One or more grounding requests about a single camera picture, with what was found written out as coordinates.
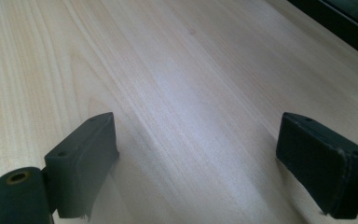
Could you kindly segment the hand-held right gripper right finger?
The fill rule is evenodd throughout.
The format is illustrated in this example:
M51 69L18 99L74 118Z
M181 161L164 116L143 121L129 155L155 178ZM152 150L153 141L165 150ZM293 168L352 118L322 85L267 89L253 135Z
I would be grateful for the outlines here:
M357 218L357 144L314 119L285 112L276 156L324 214Z

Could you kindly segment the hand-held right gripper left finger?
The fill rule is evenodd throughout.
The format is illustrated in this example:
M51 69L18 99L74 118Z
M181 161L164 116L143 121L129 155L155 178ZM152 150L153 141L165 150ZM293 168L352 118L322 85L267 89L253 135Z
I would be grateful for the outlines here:
M113 113L83 122L45 156L50 210L61 218L89 217L118 156Z

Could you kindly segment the red and black shoe rack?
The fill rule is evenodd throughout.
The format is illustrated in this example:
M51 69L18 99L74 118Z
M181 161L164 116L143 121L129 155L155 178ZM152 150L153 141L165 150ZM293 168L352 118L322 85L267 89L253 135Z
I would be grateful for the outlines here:
M358 0L287 0L358 51Z

